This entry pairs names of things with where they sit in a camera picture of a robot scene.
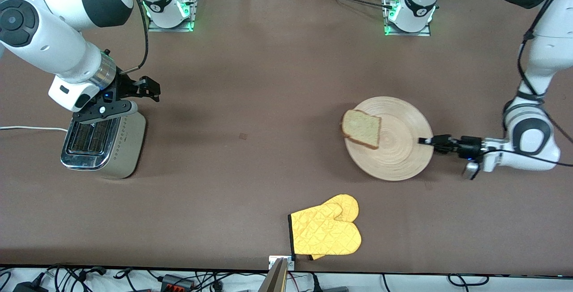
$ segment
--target quilted fabric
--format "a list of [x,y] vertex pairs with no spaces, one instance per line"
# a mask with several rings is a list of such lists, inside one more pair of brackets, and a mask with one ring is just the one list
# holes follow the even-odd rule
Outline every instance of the quilted fabric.
[[362,237],[352,223],[358,216],[358,202],[348,194],[340,194],[320,206],[289,215],[293,254],[324,255],[354,253]]

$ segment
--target round wooden board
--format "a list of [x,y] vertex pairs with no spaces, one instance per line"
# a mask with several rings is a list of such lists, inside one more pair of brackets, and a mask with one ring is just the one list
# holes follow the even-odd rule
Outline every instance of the round wooden board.
[[417,175],[430,163],[434,148],[418,144],[418,138],[432,137],[432,129],[412,104],[381,96],[365,100],[355,110],[381,118],[377,150],[344,139],[348,153],[360,169],[376,178],[398,181]]

